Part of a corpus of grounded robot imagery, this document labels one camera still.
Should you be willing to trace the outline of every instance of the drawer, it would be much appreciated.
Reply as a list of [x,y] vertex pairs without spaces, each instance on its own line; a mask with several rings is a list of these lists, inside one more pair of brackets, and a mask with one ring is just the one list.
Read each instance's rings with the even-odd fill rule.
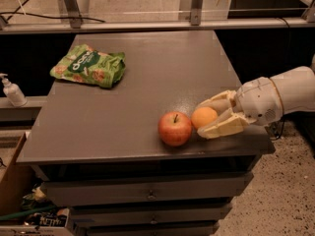
[[234,197],[252,177],[248,172],[46,182],[41,189],[57,206],[76,207]]
[[212,221],[147,226],[118,226],[88,229],[88,236],[209,236],[219,226]]
[[211,200],[126,204],[102,208],[73,208],[71,219],[80,227],[127,224],[160,224],[219,220],[231,210],[231,204]]

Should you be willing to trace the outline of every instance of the apple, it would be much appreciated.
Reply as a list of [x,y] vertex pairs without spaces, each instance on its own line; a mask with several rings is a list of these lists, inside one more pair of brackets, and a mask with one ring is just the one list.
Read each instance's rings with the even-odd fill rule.
[[170,111],[162,115],[157,128],[161,140],[172,147],[184,145],[192,133],[191,120],[179,111]]

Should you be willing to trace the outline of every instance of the white spray bottle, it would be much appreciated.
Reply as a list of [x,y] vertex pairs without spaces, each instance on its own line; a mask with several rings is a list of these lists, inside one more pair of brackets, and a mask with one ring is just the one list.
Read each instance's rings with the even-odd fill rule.
[[3,92],[6,94],[10,102],[14,106],[23,106],[27,103],[27,99],[20,90],[19,86],[16,84],[11,83],[5,76],[6,74],[0,74],[0,78],[2,78],[3,83]]

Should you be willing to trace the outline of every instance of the green chip bag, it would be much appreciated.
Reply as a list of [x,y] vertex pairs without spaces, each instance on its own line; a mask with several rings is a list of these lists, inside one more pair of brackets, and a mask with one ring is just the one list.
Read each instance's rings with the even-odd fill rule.
[[86,44],[77,45],[50,70],[50,76],[110,89],[125,72],[124,59],[123,52],[103,53]]

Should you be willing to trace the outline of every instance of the orange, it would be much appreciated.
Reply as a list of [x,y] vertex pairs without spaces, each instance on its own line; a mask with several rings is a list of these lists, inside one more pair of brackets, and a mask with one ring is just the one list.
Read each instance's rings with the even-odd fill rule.
[[191,122],[196,130],[203,127],[218,118],[218,113],[215,109],[205,106],[197,108],[191,115]]

